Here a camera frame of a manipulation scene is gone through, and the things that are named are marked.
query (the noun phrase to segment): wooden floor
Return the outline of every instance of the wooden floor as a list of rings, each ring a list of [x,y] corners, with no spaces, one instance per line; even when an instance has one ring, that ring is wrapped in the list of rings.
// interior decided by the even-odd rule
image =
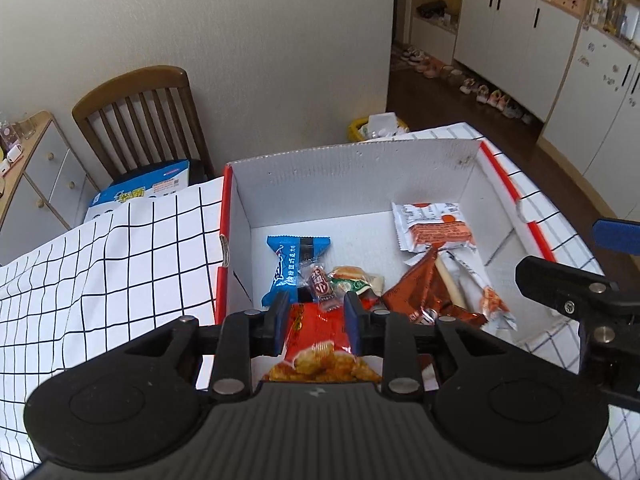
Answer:
[[[411,130],[466,122],[491,140],[544,192],[564,214],[596,256],[609,279],[623,290],[640,288],[640,270],[629,256],[597,248],[591,226],[600,216],[590,200],[539,147],[540,124],[508,120],[440,79],[426,79],[413,70],[391,72],[387,110]]]

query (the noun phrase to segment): chair backrest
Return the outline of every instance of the chair backrest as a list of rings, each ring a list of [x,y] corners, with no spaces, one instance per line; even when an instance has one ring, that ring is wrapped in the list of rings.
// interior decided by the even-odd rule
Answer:
[[[173,89],[180,98],[178,106]],[[153,101],[153,108],[148,100]],[[80,99],[72,115],[112,178],[153,162],[178,158],[199,158],[207,176],[214,176],[187,73],[177,66],[149,66],[117,76]],[[186,118],[190,138],[185,136],[181,116]],[[191,148],[198,156],[191,155]]]

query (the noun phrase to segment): wooden cabinet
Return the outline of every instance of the wooden cabinet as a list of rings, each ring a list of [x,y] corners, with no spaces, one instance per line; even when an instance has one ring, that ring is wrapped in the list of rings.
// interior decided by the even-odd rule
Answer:
[[[640,203],[640,69],[584,177],[619,218],[638,219]]]
[[[579,20],[546,2],[534,3],[526,23],[529,43],[511,95],[546,121],[569,63]]]
[[[543,0],[463,0],[454,57],[545,121],[577,29]]]
[[[491,40],[480,73],[509,94],[516,90],[526,62],[535,7],[536,0],[497,0],[495,6]]]
[[[486,62],[498,0],[462,0],[455,59],[480,72]]]
[[[97,190],[48,112],[4,176],[0,196],[0,265],[80,225]]]
[[[637,63],[632,53],[609,36],[593,27],[581,30],[558,102],[543,133],[581,174],[596,156],[627,89],[633,85]]]

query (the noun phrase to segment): brown candy wrapper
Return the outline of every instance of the brown candy wrapper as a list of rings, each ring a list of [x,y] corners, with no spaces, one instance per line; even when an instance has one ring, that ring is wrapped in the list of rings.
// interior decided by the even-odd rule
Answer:
[[[416,324],[433,324],[440,316],[452,316],[472,326],[486,323],[482,314],[468,312],[454,305],[449,291],[436,268],[438,251],[430,249],[383,296],[382,301],[393,312],[406,314]]]

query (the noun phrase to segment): white cardboard box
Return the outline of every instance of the white cardboard box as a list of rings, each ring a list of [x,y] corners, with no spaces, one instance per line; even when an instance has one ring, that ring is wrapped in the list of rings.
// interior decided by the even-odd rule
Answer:
[[[398,248],[391,202],[455,202],[474,233],[496,291],[516,315],[518,342],[551,327],[547,307],[524,298],[517,263],[543,248],[516,213],[504,176],[476,140],[383,140],[267,155],[225,169],[216,322],[259,306],[276,254],[268,235],[329,236],[327,267],[354,265],[382,274],[385,289],[408,270]]]

